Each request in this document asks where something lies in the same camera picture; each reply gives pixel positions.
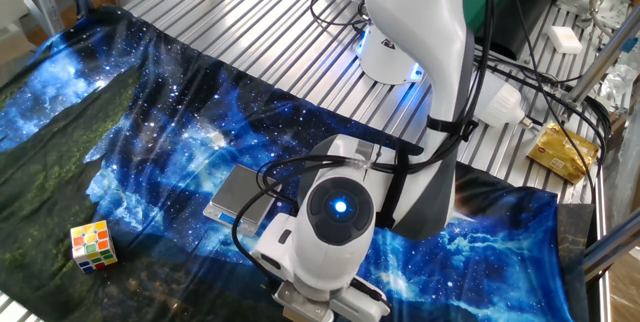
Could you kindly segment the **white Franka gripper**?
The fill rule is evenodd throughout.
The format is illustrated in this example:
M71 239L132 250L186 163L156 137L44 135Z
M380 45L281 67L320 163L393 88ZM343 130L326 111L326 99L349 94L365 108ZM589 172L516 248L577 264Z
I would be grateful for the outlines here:
M352 322L379 322L391 312L386 297L376 289L348 287L329 301L330 308Z

